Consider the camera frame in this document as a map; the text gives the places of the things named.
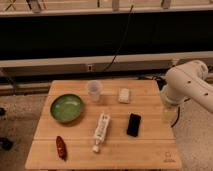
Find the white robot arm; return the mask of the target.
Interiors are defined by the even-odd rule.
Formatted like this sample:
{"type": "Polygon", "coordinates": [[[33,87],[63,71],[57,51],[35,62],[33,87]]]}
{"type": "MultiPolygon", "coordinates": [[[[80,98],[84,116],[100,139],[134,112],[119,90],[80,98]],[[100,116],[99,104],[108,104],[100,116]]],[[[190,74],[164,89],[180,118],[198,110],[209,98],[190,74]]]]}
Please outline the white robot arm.
{"type": "Polygon", "coordinates": [[[213,86],[205,79],[208,67],[201,60],[193,60],[170,68],[165,74],[166,84],[160,91],[163,107],[162,121],[170,124],[178,107],[186,97],[193,99],[213,114],[213,86]]]}

